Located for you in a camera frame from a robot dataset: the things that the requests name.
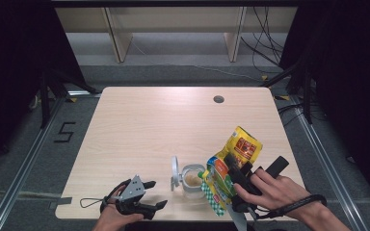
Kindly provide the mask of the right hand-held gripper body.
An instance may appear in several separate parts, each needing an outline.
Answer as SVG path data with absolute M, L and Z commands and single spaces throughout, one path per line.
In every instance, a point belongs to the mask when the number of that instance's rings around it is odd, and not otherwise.
M 289 165 L 288 161 L 283 157 L 278 156 L 277 159 L 270 164 L 266 171 L 273 177 L 277 178 L 279 174 Z M 239 184 L 243 189 L 248 193 L 255 195 L 261 195 L 261 191 L 251 183 L 251 167 L 250 162 L 245 163 L 240 168 L 240 173 L 238 174 L 228 174 L 233 183 Z M 251 203 L 244 201 L 239 195 L 235 194 L 231 197 L 231 204 L 226 206 L 236 228 L 238 231 L 249 231 L 251 227 L 248 225 L 248 222 L 245 217 L 245 213 L 250 213 L 254 219 L 262 218 L 276 218 L 282 217 L 282 212 L 269 212 L 267 215 L 259 216 L 255 210 L 257 206 Z

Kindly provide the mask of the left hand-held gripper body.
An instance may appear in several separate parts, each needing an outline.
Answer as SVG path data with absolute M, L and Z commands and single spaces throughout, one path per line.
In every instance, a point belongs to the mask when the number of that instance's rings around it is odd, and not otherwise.
M 156 212 L 151 210 L 152 205 L 140 202 L 146 190 L 140 176 L 135 175 L 128 181 L 125 189 L 118 194 L 117 210 L 123 215 L 142 214 L 145 219 L 153 219 Z

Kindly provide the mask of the yellow refill pouch green cap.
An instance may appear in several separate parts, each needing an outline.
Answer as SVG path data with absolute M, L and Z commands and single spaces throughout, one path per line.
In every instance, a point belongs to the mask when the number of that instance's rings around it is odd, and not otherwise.
M 221 151 L 208 159 L 207 170 L 199 173 L 201 189 L 214 213 L 220 217 L 226 212 L 226 205 L 231 204 L 231 197 L 236 194 L 233 182 L 228 174 L 229 167 L 225 157 L 235 159 L 238 169 L 253 164 L 262 149 L 262 143 L 242 127 L 237 126 Z

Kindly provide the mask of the white lidded container with handle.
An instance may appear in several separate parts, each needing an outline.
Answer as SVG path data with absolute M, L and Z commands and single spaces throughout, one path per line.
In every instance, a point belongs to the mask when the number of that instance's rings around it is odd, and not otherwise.
M 202 191 L 202 179 L 199 177 L 205 172 L 205 167 L 200 164 L 191 164 L 179 168 L 176 156 L 172 157 L 172 178 L 171 191 L 182 186 L 183 195 L 190 199 L 199 199 L 204 197 Z

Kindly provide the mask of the person's right hand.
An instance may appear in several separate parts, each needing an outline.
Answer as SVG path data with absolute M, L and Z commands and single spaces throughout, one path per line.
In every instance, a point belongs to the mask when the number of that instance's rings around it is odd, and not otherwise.
M 295 183 L 292 179 L 284 176 L 279 176 L 275 179 L 261 168 L 251 176 L 251 182 L 262 192 L 261 195 L 251 194 L 239 184 L 235 184 L 234 189 L 245 201 L 269 210 L 290 205 L 310 196 L 310 193 L 306 189 Z M 329 210 L 321 202 L 312 202 L 289 212 L 287 216 L 301 222 L 310 223 L 323 217 L 328 212 Z

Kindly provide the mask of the person's left hand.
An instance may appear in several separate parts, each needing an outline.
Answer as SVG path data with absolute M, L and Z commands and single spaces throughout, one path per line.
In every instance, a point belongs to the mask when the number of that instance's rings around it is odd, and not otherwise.
M 124 189 L 124 186 L 120 186 L 108 199 L 92 231 L 123 231 L 123 228 L 127 224 L 140 221 L 144 218 L 142 214 L 122 215 L 117 210 L 115 196 Z

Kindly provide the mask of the grey floor tape strip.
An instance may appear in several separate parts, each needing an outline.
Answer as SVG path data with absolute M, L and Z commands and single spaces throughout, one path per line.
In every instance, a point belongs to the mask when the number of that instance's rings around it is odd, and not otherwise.
M 71 197 L 58 198 L 56 201 L 51 201 L 49 203 L 48 208 L 50 210 L 55 210 L 59 205 L 67 205 L 67 204 L 70 204 L 71 201 L 72 201 Z

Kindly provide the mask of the black metal stand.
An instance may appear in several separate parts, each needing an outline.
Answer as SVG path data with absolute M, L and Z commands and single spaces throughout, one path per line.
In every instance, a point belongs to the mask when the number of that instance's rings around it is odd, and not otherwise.
M 304 118 L 309 124 L 312 123 L 310 115 L 310 98 L 311 98 L 311 74 L 304 58 L 299 58 L 290 67 L 284 69 L 281 73 L 273 77 L 269 81 L 265 81 L 262 87 L 268 88 L 282 79 L 290 76 L 291 79 L 287 84 L 289 94 L 296 94 L 299 90 L 303 91 L 304 98 Z
M 68 96 L 68 91 L 66 90 L 64 82 L 71 83 L 72 85 L 87 91 L 89 94 L 99 93 L 99 90 L 89 86 L 83 78 L 77 79 L 60 70 L 46 68 L 40 76 L 40 100 L 42 111 L 41 128 L 44 128 L 51 118 L 48 90 L 51 90 L 57 99 L 66 98 Z

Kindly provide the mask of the black curtain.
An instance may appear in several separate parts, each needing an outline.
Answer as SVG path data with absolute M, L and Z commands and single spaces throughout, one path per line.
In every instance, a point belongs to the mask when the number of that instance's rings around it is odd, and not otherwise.
M 320 105 L 370 185 L 370 0 L 303 0 L 293 19 L 280 65 L 295 63 L 290 89 L 316 83 Z
M 0 152 L 43 75 L 85 82 L 51 0 L 0 0 Z

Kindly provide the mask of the beige shelf unit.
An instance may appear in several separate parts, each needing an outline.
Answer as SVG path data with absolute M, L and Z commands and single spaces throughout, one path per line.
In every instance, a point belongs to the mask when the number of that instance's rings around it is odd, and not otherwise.
M 290 31 L 295 7 L 144 7 L 56 9 L 67 33 L 106 33 L 122 63 L 135 33 L 221 33 L 229 60 L 237 60 L 241 36 L 268 27 Z

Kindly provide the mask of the metal floor rail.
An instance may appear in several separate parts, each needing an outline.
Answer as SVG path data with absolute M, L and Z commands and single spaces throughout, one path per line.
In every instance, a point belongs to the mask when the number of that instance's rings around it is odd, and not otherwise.
M 304 132 L 309 139 L 309 142 L 315 151 L 318 161 L 322 169 L 324 170 L 331 188 L 342 207 L 353 231 L 369 231 L 367 225 L 365 224 L 363 218 L 361 217 L 360 210 L 358 206 L 353 201 L 349 194 L 349 191 L 345 187 L 342 179 L 338 175 L 336 168 L 334 167 L 325 147 L 322 145 L 321 140 L 316 133 L 312 124 L 307 122 L 304 117 L 304 110 L 297 109 L 296 114 L 299 117 L 299 122 L 302 125 Z
M 0 231 L 4 226 L 12 208 L 15 204 L 18 194 L 23 187 L 29 173 L 38 158 L 40 151 L 42 149 L 43 143 L 46 140 L 46 137 L 52 127 L 53 121 L 63 106 L 65 100 L 63 98 L 58 98 L 54 101 L 52 108 L 49 111 L 49 118 L 46 124 L 39 129 L 39 132 L 29 149 L 22 165 L 18 169 L 12 183 L 9 188 L 4 193 L 0 201 Z

